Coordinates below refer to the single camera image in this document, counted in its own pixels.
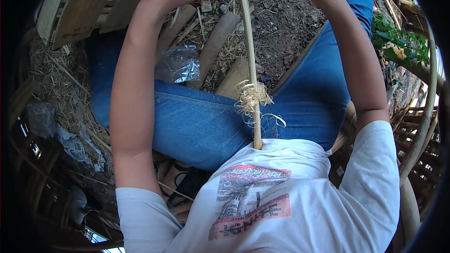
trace plastic bag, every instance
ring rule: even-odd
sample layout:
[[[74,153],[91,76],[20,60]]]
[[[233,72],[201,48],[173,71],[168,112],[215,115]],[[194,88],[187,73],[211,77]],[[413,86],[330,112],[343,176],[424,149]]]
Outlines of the plastic bag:
[[[77,136],[68,132],[61,125],[58,125],[58,140],[63,145],[64,151],[70,155],[74,160],[92,165],[91,160],[87,156],[84,146]]]
[[[200,80],[200,64],[195,45],[170,47],[155,66],[155,80],[168,83]]]
[[[30,130],[36,136],[51,138],[57,131],[55,106],[52,103],[33,100],[26,105]]]

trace clear plastic bag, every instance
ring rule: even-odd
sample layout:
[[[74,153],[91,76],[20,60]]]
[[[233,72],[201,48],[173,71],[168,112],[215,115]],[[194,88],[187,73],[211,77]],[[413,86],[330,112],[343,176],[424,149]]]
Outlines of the clear plastic bag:
[[[200,80],[200,64],[195,45],[164,50],[155,66],[155,79],[168,83]]]
[[[55,106],[49,102],[32,100],[26,105],[30,130],[36,136],[51,138],[56,133]]]

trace person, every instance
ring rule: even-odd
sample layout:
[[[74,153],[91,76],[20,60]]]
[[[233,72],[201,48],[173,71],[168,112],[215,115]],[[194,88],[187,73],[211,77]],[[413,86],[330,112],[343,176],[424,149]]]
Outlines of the person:
[[[68,198],[69,216],[75,227],[84,233],[86,228],[86,215],[91,210],[87,205],[87,198],[83,190],[72,185]]]
[[[235,100],[154,81],[163,21],[193,1],[141,0],[123,40],[111,34],[87,45],[94,113],[111,132],[127,253],[384,252],[400,191],[371,44],[373,0],[312,0],[329,22],[274,104],[261,107],[286,122],[262,119],[262,150],[253,149]],[[358,134],[337,189],[328,156],[350,98]],[[152,149],[214,172],[183,228],[162,198]]]

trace bamboo strip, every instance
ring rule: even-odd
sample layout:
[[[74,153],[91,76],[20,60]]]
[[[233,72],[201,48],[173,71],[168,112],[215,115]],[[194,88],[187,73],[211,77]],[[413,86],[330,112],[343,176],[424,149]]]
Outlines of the bamboo strip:
[[[250,6],[248,0],[241,0],[241,6],[242,17],[244,20],[245,40],[247,42],[247,59],[250,66],[250,83],[253,83],[256,86],[255,49],[253,46],[253,35],[251,33]],[[255,122],[253,146],[255,149],[262,149],[260,114],[259,104],[256,104],[253,108],[253,122]]]

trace green leaves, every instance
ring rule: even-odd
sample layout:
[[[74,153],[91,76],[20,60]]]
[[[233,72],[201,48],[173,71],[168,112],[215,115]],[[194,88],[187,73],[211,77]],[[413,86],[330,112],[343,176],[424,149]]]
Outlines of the green leaves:
[[[394,61],[397,58],[397,54],[395,53],[393,48],[384,49],[384,54],[386,55],[386,58],[391,61]]]
[[[411,68],[411,61],[417,59],[417,66],[422,68],[422,61],[428,66],[428,48],[423,35],[410,33],[406,30],[396,30],[391,17],[379,12],[374,13],[372,21],[372,44],[375,49],[383,50],[387,59],[397,58],[393,46],[404,49],[405,59],[396,59],[399,65]]]

